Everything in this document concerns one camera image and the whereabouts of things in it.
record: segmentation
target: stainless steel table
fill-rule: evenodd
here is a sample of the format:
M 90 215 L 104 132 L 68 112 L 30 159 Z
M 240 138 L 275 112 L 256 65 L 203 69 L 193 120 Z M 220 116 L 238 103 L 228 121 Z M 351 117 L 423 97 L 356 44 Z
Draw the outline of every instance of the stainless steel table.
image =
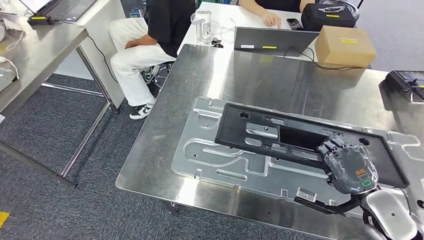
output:
M 423 107 L 409 105 L 379 86 L 386 74 L 369 69 L 323 70 L 309 61 L 185 45 L 116 186 L 330 239 L 366 239 L 359 219 L 325 215 L 302 205 L 182 177 L 172 171 L 171 162 L 198 96 L 414 134 L 424 141 Z
M 78 25 L 58 23 L 47 26 L 36 26 L 33 29 L 24 17 L 17 17 L 8 14 L 0 14 L 0 17 L 5 17 L 9 21 L 18 24 L 26 33 L 25 38 L 23 38 L 21 43 L 14 50 L 4 50 L 0 53 L 1 56 L 11 59 L 14 62 L 18 68 L 20 76 L 19 80 L 12 82 L 12 84 L 0 92 L 1 115 L 6 118 L 11 116 L 40 86 L 99 96 L 105 98 L 107 102 L 62 173 L 52 171 L 47 166 L 44 166 L 35 159 L 27 156 L 20 150 L 0 139 L 0 150 L 3 150 L 4 152 L 16 157 L 18 160 L 47 174 L 49 177 L 65 184 L 67 187 L 72 188 L 75 184 L 65 178 L 69 170 L 73 166 L 83 147 L 89 140 L 108 108 L 111 108 L 114 112 L 117 111 L 117 108 L 113 105 L 108 93 L 102 85 L 102 82 L 99 80 L 96 72 L 93 70 L 84 51 L 79 47 L 79 44 L 88 36 L 88 33 L 83 26 Z M 44 81 L 74 49 L 76 49 L 78 54 L 81 56 L 94 80 L 97 82 L 101 92 L 44 83 Z

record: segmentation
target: smartphone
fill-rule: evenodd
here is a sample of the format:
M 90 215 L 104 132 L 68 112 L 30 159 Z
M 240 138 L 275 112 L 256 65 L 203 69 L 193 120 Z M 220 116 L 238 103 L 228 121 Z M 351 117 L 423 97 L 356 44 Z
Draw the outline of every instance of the smartphone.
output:
M 301 23 L 296 18 L 287 18 L 286 21 L 288 25 L 290 26 L 291 30 L 296 30 L 296 31 L 304 30 Z

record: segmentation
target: black shirt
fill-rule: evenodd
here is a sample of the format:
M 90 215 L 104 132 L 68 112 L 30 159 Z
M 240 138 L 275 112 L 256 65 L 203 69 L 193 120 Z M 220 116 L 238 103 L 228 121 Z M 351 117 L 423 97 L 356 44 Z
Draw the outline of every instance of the black shirt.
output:
M 194 0 L 150 0 L 146 7 L 147 34 L 157 40 L 166 54 L 176 58 L 195 10 Z
M 300 13 L 301 0 L 256 0 L 264 9 Z

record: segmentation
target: black plastic panel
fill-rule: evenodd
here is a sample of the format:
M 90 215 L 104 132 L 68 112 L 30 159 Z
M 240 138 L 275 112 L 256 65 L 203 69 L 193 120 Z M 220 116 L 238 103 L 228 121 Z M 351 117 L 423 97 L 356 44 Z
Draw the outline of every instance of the black plastic panel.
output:
M 246 131 L 247 123 L 264 126 L 263 131 L 277 128 L 278 138 L 249 133 Z M 293 152 L 314 154 L 316 150 L 312 148 L 325 136 L 338 137 L 346 144 L 363 146 L 377 169 L 379 183 L 399 188 L 406 188 L 409 185 L 383 136 L 272 111 L 226 103 L 215 143 L 330 171 L 319 155 L 317 160 L 311 160 L 299 154 L 293 154 Z M 248 144 L 249 141 L 246 141 L 246 138 L 259 140 L 261 144 L 259 146 Z M 304 138 L 303 143 L 299 143 L 301 138 Z

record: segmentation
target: power adapter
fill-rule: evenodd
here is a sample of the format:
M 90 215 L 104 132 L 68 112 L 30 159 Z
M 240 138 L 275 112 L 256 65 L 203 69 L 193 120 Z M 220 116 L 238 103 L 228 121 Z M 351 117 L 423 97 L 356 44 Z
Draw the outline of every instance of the power adapter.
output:
M 30 16 L 28 18 L 28 23 L 30 26 L 42 26 L 54 24 L 55 21 L 53 21 L 50 16 Z

